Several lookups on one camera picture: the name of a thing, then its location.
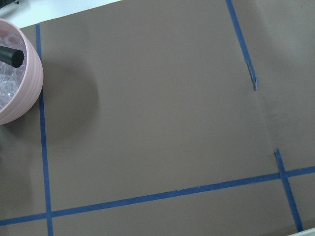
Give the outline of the pink bowl with ice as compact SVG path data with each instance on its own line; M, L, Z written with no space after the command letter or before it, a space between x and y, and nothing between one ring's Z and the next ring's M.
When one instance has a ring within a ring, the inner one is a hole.
M16 25L1 19L0 31L21 36L26 47L26 71L21 85L9 103L0 111L0 123L3 125L24 115L37 101L43 86L43 67L35 47Z

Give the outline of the white bear tray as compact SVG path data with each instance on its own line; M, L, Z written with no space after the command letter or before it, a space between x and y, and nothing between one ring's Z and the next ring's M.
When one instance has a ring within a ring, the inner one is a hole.
M315 228L304 230L295 234L296 236L315 236Z

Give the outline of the metal muddler rod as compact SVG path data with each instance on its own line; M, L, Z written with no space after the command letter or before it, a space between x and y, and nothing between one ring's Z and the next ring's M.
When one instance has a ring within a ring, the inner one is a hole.
M19 49L0 47L0 60L14 68L19 68L24 62L24 53Z

